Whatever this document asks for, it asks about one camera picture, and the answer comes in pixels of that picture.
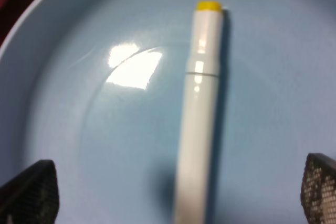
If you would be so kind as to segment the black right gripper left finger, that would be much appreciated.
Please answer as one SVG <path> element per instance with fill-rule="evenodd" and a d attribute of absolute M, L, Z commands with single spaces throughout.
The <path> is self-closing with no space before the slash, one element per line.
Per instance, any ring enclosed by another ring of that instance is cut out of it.
<path fill-rule="evenodd" d="M 55 163 L 42 159 L 1 186 L 1 223 L 56 221 L 59 190 Z"/>

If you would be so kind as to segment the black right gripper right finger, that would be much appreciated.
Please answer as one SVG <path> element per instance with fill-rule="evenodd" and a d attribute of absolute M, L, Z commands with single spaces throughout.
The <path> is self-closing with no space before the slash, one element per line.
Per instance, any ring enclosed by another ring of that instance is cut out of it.
<path fill-rule="evenodd" d="M 300 200 L 308 223 L 335 224 L 335 160 L 307 155 Z"/>

